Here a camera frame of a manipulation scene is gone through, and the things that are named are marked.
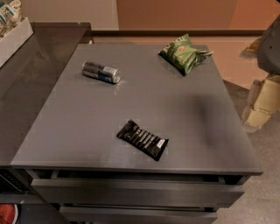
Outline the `black snack bar wrapper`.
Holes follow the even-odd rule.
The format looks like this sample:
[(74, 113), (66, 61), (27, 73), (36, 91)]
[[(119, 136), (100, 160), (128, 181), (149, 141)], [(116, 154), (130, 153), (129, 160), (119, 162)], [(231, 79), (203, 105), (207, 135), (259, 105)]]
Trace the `black snack bar wrapper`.
[(161, 138), (140, 128), (133, 120), (127, 121), (118, 132), (117, 137), (136, 147), (155, 161), (161, 158), (169, 142), (168, 139)]

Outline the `dark grey drawer cabinet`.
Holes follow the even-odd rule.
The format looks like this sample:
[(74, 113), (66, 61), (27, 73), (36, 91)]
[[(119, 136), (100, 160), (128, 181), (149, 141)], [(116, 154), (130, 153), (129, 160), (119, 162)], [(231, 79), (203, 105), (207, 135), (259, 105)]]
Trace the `dark grey drawer cabinet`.
[[(158, 53), (155, 45), (79, 45), (12, 164), (26, 170), (32, 181), (165, 181), (243, 188), (262, 169), (214, 61), (206, 59), (184, 76)], [(117, 68), (120, 81), (112, 84), (84, 75), (85, 61)], [(128, 120), (169, 140), (158, 161), (117, 137)], [(59, 210), (99, 207), (217, 214), (221, 208), (46, 202)]]

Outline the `green chip bag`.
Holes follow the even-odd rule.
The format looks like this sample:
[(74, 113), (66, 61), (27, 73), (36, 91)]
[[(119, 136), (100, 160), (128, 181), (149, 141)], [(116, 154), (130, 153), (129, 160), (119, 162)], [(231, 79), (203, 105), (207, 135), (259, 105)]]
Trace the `green chip bag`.
[(188, 75), (193, 68), (212, 56), (213, 52), (195, 48), (186, 33), (164, 47), (158, 55), (175, 66), (182, 75)]

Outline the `upper grey drawer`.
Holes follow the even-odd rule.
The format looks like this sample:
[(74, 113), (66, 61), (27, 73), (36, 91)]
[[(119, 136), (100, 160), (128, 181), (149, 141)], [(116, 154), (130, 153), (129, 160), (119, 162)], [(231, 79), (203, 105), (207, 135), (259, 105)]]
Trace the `upper grey drawer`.
[(242, 195), (240, 185), (132, 180), (35, 179), (48, 202), (136, 207), (228, 207)]

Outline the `grey drawer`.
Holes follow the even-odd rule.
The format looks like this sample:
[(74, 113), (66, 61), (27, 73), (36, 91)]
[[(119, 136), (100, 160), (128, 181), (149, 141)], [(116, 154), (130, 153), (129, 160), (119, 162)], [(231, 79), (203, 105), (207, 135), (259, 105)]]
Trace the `grey drawer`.
[(216, 213), (99, 207), (67, 207), (59, 212), (69, 221), (102, 224), (212, 224)]
[(228, 207), (242, 195), (240, 185), (132, 180), (35, 179), (48, 202), (136, 207)]

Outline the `dark side counter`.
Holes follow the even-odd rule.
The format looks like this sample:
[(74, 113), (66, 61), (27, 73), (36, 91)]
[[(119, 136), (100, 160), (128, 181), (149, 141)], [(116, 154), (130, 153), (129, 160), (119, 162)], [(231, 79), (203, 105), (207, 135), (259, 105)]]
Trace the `dark side counter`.
[(89, 42), (89, 22), (32, 22), (33, 34), (0, 69), (0, 171), (3, 204), (17, 206), (17, 224), (70, 224), (11, 162), (70, 60)]

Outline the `lower grey drawer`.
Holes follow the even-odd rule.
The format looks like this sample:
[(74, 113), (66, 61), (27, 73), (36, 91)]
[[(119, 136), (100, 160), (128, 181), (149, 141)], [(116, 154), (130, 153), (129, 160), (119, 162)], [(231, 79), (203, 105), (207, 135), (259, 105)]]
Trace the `lower grey drawer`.
[(59, 212), (69, 221), (102, 224), (212, 224), (216, 213), (99, 207), (67, 207)]

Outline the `cardboard box on floor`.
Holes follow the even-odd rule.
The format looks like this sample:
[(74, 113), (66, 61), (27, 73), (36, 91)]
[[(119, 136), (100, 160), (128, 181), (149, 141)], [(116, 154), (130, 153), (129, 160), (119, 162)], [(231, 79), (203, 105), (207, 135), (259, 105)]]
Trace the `cardboard box on floor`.
[(243, 110), (242, 122), (252, 128), (261, 128), (280, 109), (280, 76), (270, 75), (254, 80)]

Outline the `dark grey object at right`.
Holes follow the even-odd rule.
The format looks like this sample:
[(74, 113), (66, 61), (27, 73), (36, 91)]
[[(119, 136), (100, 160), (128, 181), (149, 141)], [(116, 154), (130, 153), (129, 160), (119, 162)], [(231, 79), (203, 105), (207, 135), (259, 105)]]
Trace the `dark grey object at right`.
[(270, 74), (280, 74), (280, 15), (262, 35), (257, 62), (262, 70)]

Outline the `white box of snacks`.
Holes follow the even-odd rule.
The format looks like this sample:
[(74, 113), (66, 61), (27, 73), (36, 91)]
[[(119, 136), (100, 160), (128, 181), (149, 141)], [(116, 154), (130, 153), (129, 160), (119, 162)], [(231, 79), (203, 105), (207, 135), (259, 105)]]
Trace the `white box of snacks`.
[(33, 34), (31, 23), (23, 16), (22, 1), (0, 2), (0, 67)]

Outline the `red object bottom left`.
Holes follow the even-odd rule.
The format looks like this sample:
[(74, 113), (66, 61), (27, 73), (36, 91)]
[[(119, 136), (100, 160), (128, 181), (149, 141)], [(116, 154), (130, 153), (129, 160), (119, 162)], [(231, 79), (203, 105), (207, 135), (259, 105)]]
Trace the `red object bottom left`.
[(0, 204), (0, 224), (16, 224), (18, 207), (15, 204)]

